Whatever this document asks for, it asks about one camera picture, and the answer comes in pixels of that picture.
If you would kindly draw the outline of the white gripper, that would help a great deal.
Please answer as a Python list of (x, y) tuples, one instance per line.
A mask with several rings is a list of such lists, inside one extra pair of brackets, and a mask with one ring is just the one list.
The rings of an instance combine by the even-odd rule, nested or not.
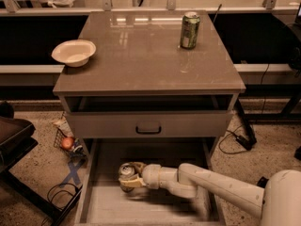
[(142, 173), (142, 178), (120, 179), (119, 182), (122, 186), (129, 188), (146, 186), (149, 189), (158, 189), (160, 187), (160, 165), (149, 164), (146, 166), (143, 162), (131, 162), (130, 165), (135, 169), (136, 173)]

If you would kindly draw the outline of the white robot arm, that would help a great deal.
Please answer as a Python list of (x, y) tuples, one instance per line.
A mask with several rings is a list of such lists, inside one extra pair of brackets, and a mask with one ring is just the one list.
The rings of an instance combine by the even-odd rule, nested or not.
[(189, 163), (175, 169), (129, 162), (119, 168), (119, 183), (125, 190), (164, 188), (186, 199), (194, 199), (202, 187), (258, 218), (260, 226), (301, 226), (301, 172), (297, 170), (279, 171), (259, 187)]

